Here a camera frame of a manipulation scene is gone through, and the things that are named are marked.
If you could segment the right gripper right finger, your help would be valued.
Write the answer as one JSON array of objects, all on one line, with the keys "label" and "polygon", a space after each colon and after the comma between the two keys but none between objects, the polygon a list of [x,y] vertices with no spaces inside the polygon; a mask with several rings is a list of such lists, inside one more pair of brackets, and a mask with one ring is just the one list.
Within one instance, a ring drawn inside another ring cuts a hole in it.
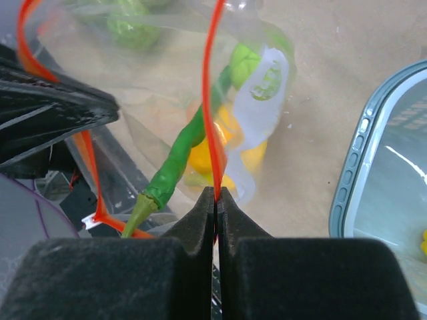
[{"label": "right gripper right finger", "polygon": [[417,319],[393,252],[367,238],[277,238],[222,189],[216,205],[224,319]]}]

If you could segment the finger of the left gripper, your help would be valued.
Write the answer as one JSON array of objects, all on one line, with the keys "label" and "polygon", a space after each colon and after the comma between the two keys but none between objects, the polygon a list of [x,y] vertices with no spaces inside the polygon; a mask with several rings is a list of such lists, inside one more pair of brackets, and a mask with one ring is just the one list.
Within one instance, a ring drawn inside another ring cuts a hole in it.
[{"label": "finger of the left gripper", "polygon": [[48,171],[72,173],[77,164],[65,140],[119,118],[109,93],[61,76],[52,82],[20,65],[1,46],[1,173],[14,179],[44,178]]}]

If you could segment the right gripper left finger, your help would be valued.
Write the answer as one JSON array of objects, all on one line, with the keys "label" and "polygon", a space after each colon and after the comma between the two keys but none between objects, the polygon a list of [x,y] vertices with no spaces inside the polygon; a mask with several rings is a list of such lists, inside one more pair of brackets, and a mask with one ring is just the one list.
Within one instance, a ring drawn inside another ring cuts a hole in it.
[{"label": "right gripper left finger", "polygon": [[52,239],[24,256],[2,319],[209,319],[214,192],[161,237]]}]

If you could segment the yellow banana toy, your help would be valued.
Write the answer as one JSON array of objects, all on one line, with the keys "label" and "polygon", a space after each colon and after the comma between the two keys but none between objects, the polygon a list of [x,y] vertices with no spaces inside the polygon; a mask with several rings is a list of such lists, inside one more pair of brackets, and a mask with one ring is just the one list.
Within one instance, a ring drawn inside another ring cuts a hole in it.
[{"label": "yellow banana toy", "polygon": [[[232,109],[232,103],[222,104],[218,109],[218,113],[214,120],[218,136],[220,137],[222,145],[224,146],[224,151],[226,152],[228,164],[230,163],[230,151],[228,150],[228,145],[232,143],[231,146],[233,149],[236,146],[236,143],[240,142],[242,138],[240,126],[231,113]],[[257,147],[240,153],[240,157],[246,166],[246,169],[250,173],[257,173],[260,170],[267,146],[268,142],[264,141]],[[191,149],[187,164],[206,179],[209,185],[212,184],[213,177],[211,160],[209,145],[206,138],[204,138],[198,146]]]}]

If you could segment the green chili pepper toy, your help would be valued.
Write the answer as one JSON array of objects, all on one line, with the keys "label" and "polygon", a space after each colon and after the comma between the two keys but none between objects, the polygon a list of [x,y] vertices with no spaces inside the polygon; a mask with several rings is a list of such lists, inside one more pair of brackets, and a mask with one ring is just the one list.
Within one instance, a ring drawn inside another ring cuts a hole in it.
[{"label": "green chili pepper toy", "polygon": [[175,138],[161,167],[137,196],[131,217],[121,234],[123,238],[131,237],[140,223],[167,205],[184,174],[191,150],[204,139],[203,107],[199,106],[189,123]]}]

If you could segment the light blue plastic basket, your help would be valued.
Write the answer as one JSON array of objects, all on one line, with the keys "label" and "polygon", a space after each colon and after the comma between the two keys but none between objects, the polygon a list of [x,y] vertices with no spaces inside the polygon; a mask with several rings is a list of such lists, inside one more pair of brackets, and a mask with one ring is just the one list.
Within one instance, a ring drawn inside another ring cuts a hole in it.
[{"label": "light blue plastic basket", "polygon": [[426,62],[385,80],[354,131],[329,218],[331,237],[363,237],[393,250],[426,310]]}]

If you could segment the clear orange-zip bag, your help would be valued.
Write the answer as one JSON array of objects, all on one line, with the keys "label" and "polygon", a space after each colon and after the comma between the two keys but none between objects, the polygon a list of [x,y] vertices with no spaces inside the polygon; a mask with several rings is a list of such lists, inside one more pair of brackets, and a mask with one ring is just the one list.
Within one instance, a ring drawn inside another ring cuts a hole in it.
[{"label": "clear orange-zip bag", "polygon": [[[201,51],[216,1],[59,1],[104,43],[134,51]],[[225,1],[217,41],[257,47],[263,38],[255,1]]]},{"label": "clear orange-zip bag", "polygon": [[[140,223],[134,235],[145,237],[147,232],[142,225],[150,221],[161,224],[155,233],[164,232],[194,205],[206,187],[225,187],[238,205],[251,204],[260,188],[263,162],[257,173],[250,173],[240,153],[268,142],[283,115],[290,84],[288,60],[273,47],[267,35],[267,30],[280,28],[260,17],[258,3],[262,42],[257,47],[245,46],[261,60],[237,91],[232,85],[229,62],[238,43],[221,50],[216,35],[225,1],[216,1],[203,49],[181,52],[134,51],[104,43],[100,36],[61,9],[58,2],[23,2],[17,22],[19,59],[30,72],[53,82],[67,76],[112,95],[119,106],[119,118],[106,125],[119,122],[127,125],[133,145],[153,169],[147,174],[149,182],[166,159],[179,132],[192,118],[192,111],[187,108],[193,104],[195,110],[203,107],[212,184],[187,164],[167,205]],[[232,103],[231,113],[241,129],[240,142],[233,149],[232,143],[228,145],[229,164],[214,125],[211,103],[215,111],[224,103]],[[66,139],[77,143],[96,186],[96,210],[82,222],[86,229],[105,224],[122,234],[132,211],[126,222],[107,212],[92,145],[91,131],[95,128]]]}]

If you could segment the green chayote toy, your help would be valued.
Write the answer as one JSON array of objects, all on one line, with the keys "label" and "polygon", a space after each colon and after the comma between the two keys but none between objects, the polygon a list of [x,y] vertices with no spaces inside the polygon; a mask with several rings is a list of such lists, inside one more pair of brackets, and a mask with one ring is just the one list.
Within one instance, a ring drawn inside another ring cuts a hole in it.
[{"label": "green chayote toy", "polygon": [[[272,40],[273,47],[279,49],[287,58],[290,65],[288,79],[290,84],[296,77],[296,64],[294,59],[294,45],[290,38],[280,29],[267,30],[267,35]],[[238,43],[231,54],[229,66],[231,68],[231,81],[235,90],[239,90],[256,70],[261,57],[243,43]]]}]

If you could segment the orange mango toy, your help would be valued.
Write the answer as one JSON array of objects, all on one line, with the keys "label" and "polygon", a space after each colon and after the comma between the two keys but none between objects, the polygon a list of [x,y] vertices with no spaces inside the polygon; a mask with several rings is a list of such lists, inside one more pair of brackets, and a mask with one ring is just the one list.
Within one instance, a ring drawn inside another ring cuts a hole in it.
[{"label": "orange mango toy", "polygon": [[[211,108],[215,113],[215,120],[218,110],[214,110],[214,103],[211,103]],[[170,149],[171,153],[175,155],[176,159],[178,159],[179,156],[181,160],[187,161],[189,159],[191,149],[198,146],[203,141],[203,139],[206,138],[202,109],[203,107],[199,107],[197,110],[195,110],[194,104],[187,108],[188,111],[192,111],[190,114],[192,118],[189,120],[188,124],[179,132]]]}]

